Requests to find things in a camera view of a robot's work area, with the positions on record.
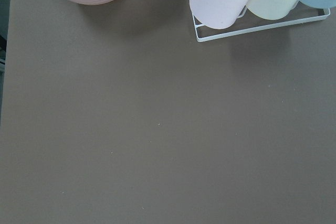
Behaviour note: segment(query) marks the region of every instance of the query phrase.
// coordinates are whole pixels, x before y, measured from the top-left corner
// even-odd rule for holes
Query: floor
[[[10,0],[0,0],[0,34],[7,39],[8,19],[9,19],[9,2]],[[5,60],[6,53],[0,49],[0,60]],[[2,104],[4,74],[0,72],[0,108]]]

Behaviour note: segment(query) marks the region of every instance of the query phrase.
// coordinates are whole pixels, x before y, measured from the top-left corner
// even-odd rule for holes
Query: gray table
[[[336,222],[336,13],[197,43],[187,0],[12,0],[0,223]]]

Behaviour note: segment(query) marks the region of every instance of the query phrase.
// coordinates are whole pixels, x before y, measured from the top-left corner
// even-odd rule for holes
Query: tabletop
[[[336,222],[336,13],[203,43],[188,0],[11,0],[0,223]]]

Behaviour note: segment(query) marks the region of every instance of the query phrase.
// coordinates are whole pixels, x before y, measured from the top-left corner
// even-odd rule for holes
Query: white wire rack
[[[252,33],[254,31],[314,22],[326,19],[330,15],[329,9],[315,9],[306,7],[303,4],[299,4],[298,6],[299,7],[293,7],[291,11],[293,14],[288,15],[286,18],[280,19],[277,22],[274,22],[273,20],[264,20],[261,18],[256,19],[257,17],[251,13],[247,15],[247,8],[244,7],[235,24],[230,28],[221,30],[206,27],[200,23],[192,14],[196,39],[198,42],[204,42],[239,34]]]

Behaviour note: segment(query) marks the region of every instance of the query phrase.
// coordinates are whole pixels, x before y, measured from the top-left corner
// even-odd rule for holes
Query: metal rack frame
[[[242,13],[238,16],[238,18],[244,17],[246,13],[246,7],[242,10]],[[262,25],[262,26],[256,26],[256,27],[251,27],[251,28],[246,28],[246,29],[238,29],[234,31],[228,31],[224,32],[221,34],[216,34],[216,35],[211,35],[211,36],[205,36],[205,37],[200,37],[199,34],[199,28],[202,26],[205,26],[204,24],[197,24],[196,18],[192,13],[193,17],[193,22],[194,22],[194,27],[195,27],[195,32],[196,32],[196,39],[198,42],[204,42],[204,41],[209,41],[209,40],[214,40],[214,39],[220,39],[220,38],[225,38],[229,36],[234,36],[234,35],[239,35],[239,34],[246,34],[246,33],[252,33],[254,31],[261,31],[261,30],[266,30],[266,29],[272,29],[272,28],[277,28],[277,27],[283,27],[283,26],[291,26],[291,25],[296,25],[296,24],[303,24],[307,22],[315,22],[318,20],[324,20],[330,15],[330,9],[321,9],[321,15],[318,16],[313,16],[313,17],[308,17],[308,18],[300,18],[300,19],[293,19],[293,20],[288,20],[288,21],[282,21],[282,22],[275,22],[273,24],[268,24],[268,25]]]

